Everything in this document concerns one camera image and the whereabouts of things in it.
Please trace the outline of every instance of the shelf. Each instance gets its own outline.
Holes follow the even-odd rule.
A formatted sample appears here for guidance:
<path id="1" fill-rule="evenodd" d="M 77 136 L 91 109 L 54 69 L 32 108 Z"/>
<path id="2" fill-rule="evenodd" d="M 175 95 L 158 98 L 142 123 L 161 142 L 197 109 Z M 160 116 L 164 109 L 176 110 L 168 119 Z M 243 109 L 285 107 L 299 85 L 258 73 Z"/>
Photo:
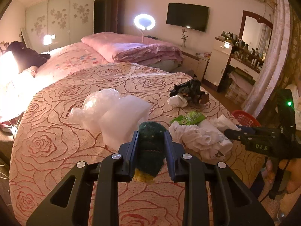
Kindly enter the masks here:
<path id="1" fill-rule="evenodd" d="M 216 40 L 219 40 L 219 41 L 221 41 L 221 42 L 224 42 L 224 43 L 228 43 L 228 44 L 230 44 L 231 46 L 235 46 L 234 44 L 232 44 L 232 43 L 230 43 L 230 42 L 228 42 L 228 41 L 226 41 L 226 40 L 223 40 L 223 39 L 220 39 L 220 38 L 218 38 L 218 37 L 216 37 L 215 38 Z"/>
<path id="2" fill-rule="evenodd" d="M 250 69 L 254 70 L 257 73 L 260 73 L 260 70 L 257 68 L 254 68 L 251 66 L 251 64 L 249 62 L 243 61 L 237 57 L 235 57 L 233 54 L 231 55 L 232 58 L 236 59 L 237 61 L 241 62 L 242 64 L 244 64 L 245 66 L 249 67 Z"/>
<path id="3" fill-rule="evenodd" d="M 238 50 L 235 50 L 235 51 L 240 51 L 240 50 L 241 50 L 241 51 L 243 51 L 244 53 L 246 53 L 246 54 L 252 56 L 252 58 L 257 59 L 257 61 L 259 61 L 259 62 L 261 62 L 261 63 L 264 63 L 264 61 L 262 61 L 260 58 L 256 57 L 255 55 L 251 54 L 248 50 L 245 50 L 245 49 L 240 48 L 240 47 L 238 47 L 238 46 L 235 46 L 235 48 L 238 49 Z"/>

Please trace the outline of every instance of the white drawer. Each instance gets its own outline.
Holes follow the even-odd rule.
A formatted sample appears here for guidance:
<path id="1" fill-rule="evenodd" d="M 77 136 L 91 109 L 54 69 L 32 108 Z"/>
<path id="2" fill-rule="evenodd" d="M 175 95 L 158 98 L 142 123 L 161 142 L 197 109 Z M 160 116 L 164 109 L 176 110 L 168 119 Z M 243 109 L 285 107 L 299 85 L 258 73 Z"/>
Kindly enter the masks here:
<path id="1" fill-rule="evenodd" d="M 186 69 L 192 69 L 194 73 L 196 73 L 199 61 L 193 58 L 190 58 L 186 55 L 183 55 L 183 63 L 182 66 L 185 67 Z"/>
<path id="2" fill-rule="evenodd" d="M 233 66 L 234 68 L 239 68 L 244 72 L 248 73 L 250 76 L 253 77 L 255 81 L 258 79 L 259 73 L 249 68 L 248 66 L 245 66 L 243 63 L 237 61 L 236 59 L 231 58 L 230 65 Z"/>
<path id="3" fill-rule="evenodd" d="M 232 51 L 232 46 L 230 44 L 227 44 L 227 43 L 224 43 L 220 40 L 215 39 L 214 44 L 213 44 L 213 49 L 215 49 L 219 52 L 225 53 L 227 55 L 230 55 L 231 51 Z"/>

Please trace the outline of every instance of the white plastic bag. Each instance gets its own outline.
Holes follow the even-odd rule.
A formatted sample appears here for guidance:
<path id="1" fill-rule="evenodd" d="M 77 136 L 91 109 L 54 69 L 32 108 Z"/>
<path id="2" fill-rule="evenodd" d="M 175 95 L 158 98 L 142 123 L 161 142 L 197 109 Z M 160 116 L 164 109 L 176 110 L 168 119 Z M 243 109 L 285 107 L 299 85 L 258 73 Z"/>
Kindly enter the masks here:
<path id="1" fill-rule="evenodd" d="M 123 143 L 131 141 L 135 130 L 148 120 L 150 103 L 135 96 L 122 98 L 99 120 L 103 142 L 118 151 Z"/>
<path id="2" fill-rule="evenodd" d="M 119 92 L 111 88 L 91 93 L 82 108 L 71 110 L 69 118 L 87 130 L 100 132 L 99 119 L 120 100 Z"/>
<path id="3" fill-rule="evenodd" d="M 180 107 L 180 108 L 184 108 L 188 105 L 187 100 L 181 96 L 181 95 L 176 95 L 173 97 L 170 97 L 167 100 L 167 103 L 171 106 L 171 107 Z"/>
<path id="4" fill-rule="evenodd" d="M 215 126 L 222 133 L 226 129 L 240 131 L 240 129 L 224 115 L 221 115 L 219 118 L 211 119 L 210 122 L 213 126 Z"/>
<path id="5" fill-rule="evenodd" d="M 139 125 L 148 120 L 151 104 L 135 96 L 121 98 L 114 89 L 90 94 L 82 108 L 73 108 L 70 120 L 93 132 L 102 132 L 103 142 L 118 151 L 131 140 Z"/>

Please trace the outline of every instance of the mirror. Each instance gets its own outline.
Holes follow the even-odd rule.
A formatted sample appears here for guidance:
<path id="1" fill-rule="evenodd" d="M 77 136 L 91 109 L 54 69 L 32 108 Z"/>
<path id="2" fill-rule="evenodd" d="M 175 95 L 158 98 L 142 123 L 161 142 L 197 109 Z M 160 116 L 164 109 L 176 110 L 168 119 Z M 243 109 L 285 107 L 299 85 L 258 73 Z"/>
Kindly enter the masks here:
<path id="1" fill-rule="evenodd" d="M 264 17 L 249 11 L 243 11 L 239 38 L 249 45 L 248 50 L 258 49 L 265 55 L 270 44 L 273 24 Z"/>

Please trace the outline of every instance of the pink blanket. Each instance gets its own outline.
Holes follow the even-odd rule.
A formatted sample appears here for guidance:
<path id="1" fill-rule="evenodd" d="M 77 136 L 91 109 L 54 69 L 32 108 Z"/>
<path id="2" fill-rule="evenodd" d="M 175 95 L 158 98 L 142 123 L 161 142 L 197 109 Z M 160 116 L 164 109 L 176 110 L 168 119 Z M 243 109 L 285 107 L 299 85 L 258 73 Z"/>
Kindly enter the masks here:
<path id="1" fill-rule="evenodd" d="M 148 66 L 160 60 L 183 60 L 181 50 L 175 45 L 148 37 L 142 44 L 139 36 L 101 32 L 83 37 L 82 42 L 111 63 L 128 61 Z"/>

